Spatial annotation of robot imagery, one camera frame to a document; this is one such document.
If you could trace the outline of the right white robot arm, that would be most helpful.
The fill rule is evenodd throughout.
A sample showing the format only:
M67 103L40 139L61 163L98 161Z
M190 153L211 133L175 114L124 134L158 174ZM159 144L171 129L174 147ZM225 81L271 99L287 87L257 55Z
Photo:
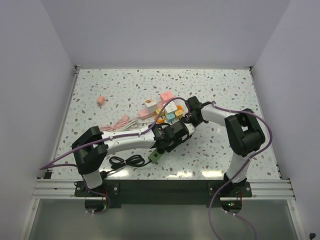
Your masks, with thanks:
M225 127L229 146L233 154L227 172L224 174L223 192L230 197L240 190L240 183L247 179L247 171L253 157L263 152L261 146L266 136L260 123L266 125L263 118L253 113L249 108L231 110L216 105L215 101L201 103L197 97L190 97L187 101L187 122L197 127L201 123L213 122Z

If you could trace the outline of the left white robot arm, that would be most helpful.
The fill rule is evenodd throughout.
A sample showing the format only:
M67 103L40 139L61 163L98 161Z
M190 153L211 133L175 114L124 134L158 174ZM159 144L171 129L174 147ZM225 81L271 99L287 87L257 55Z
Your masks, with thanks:
M152 161L165 152L188 140L195 132L190 123L177 121L173 124L155 124L146 128L120 132L105 132L97 126L89 128L72 144L72 153L78 173L86 183L86 191L99 196L104 190L100 167L105 157L134 149L153 149Z

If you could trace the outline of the pink plug adapter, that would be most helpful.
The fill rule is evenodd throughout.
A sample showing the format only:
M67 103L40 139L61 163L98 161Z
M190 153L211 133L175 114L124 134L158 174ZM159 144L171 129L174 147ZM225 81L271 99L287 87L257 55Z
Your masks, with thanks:
M108 99L105 98L103 95L100 95L96 100L96 104L99 107L103 107L107 102L108 102Z

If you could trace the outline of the teal adapter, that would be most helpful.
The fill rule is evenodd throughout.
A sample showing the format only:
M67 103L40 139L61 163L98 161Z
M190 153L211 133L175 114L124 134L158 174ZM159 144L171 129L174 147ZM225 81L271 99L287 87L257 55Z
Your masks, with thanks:
M169 113L166 115L166 121L168 123L173 123L175 119L176 119L176 116L174 113Z

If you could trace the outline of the green power strip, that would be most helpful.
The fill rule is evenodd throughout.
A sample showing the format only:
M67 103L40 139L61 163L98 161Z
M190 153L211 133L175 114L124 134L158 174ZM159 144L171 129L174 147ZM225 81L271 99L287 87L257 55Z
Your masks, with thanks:
M163 156L165 151L163 149L157 149L155 148L147 157L149 161L151 161L153 164L156 164L158 160Z

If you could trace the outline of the orange power strip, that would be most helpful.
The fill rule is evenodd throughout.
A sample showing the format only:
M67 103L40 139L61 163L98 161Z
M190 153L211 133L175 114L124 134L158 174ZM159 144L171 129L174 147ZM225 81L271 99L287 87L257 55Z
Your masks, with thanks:
M164 124L164 123L166 123L166 124L173 124L173 123L175 123L175 122L178 121L178 120L179 120L179 119L175 117L175 120L174 120L172 123L168 123L167 120L166 120L166 115L165 115L164 117L159 118L156 123L157 123L157 124Z

